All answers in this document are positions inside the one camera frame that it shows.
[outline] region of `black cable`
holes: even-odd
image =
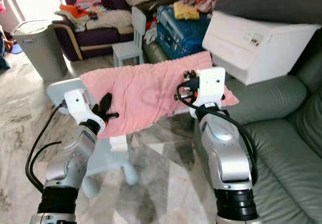
[[[195,110],[203,111],[205,113],[209,113],[209,114],[215,115],[217,117],[220,117],[220,118],[230,122],[231,124],[233,124],[233,125],[235,125],[237,127],[241,137],[244,140],[245,146],[246,146],[247,151],[248,151],[249,156],[250,156],[250,160],[251,160],[251,163],[252,163],[252,169],[251,169],[252,183],[253,183],[253,185],[255,185],[257,180],[258,180],[258,170],[257,170],[258,154],[257,154],[256,145],[255,145],[255,142],[254,142],[252,136],[246,131],[246,129],[243,126],[241,126],[235,120],[233,120],[233,119],[231,119],[231,118],[229,118],[229,117],[227,117],[227,116],[225,116],[223,114],[220,114],[218,112],[214,112],[214,111],[210,111],[210,110],[207,110],[207,109],[204,109],[204,108],[194,106],[191,103],[189,103],[186,100],[184,100],[183,98],[181,98],[181,95],[179,93],[179,89],[181,87],[186,86],[186,85],[187,85],[186,83],[181,83],[180,85],[177,86],[177,97],[182,103],[184,103],[188,107],[191,107],[191,108],[193,108]]]
[[[46,128],[48,127],[51,119],[53,118],[53,116],[55,115],[55,113],[58,111],[59,108],[61,108],[62,106],[64,106],[63,103],[59,104],[59,106],[57,106],[53,112],[51,113],[51,115],[49,116],[45,126],[42,128],[40,134],[38,135],[37,139],[35,140],[34,142],[34,145],[32,146],[31,150],[30,150],[30,153],[28,155],[28,158],[27,158],[27,162],[26,162],[26,166],[25,166],[25,172],[26,172],[26,175],[27,175],[27,178],[29,179],[29,181],[37,188],[37,190],[40,191],[40,193],[42,193],[43,191],[43,184],[37,179],[37,178],[33,178],[30,174],[30,171],[29,171],[29,165],[30,165],[30,160],[31,160],[31,157],[32,157],[32,154],[36,148],[36,145],[37,143],[39,142],[42,134],[45,132]]]
[[[59,144],[59,143],[61,143],[61,141],[51,142],[51,143],[49,143],[49,144],[46,144],[45,146],[43,146],[42,148],[40,148],[40,149],[36,152],[35,156],[33,157],[32,161],[31,161],[31,163],[30,163],[30,167],[29,167],[30,175],[32,176],[32,178],[33,178],[33,179],[38,180],[38,178],[37,178],[37,177],[35,176],[35,174],[34,174],[34,164],[35,164],[35,162],[36,162],[36,160],[37,160],[38,156],[40,155],[40,153],[41,153],[45,148],[47,148],[47,147],[49,147],[49,146],[52,146],[52,145],[55,145],[55,144]]]

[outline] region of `wall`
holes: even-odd
[[[0,24],[2,25],[4,31],[11,32],[19,25],[19,20],[14,14],[14,11],[10,7],[8,1],[4,0],[4,3],[6,12],[4,14],[0,14]]]

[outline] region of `blue suitcase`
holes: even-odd
[[[203,51],[202,40],[210,19],[200,14],[200,20],[177,20],[173,7],[160,7],[157,13],[157,42],[170,59]]]

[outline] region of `gray trash bin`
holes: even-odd
[[[65,76],[67,66],[51,21],[23,22],[12,36],[43,80],[59,80]]]

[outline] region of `small plastic chair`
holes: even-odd
[[[132,25],[134,28],[134,40],[124,43],[113,44],[114,66],[123,66],[123,60],[139,58],[143,64],[142,38],[145,34],[146,17],[137,7],[132,7]]]

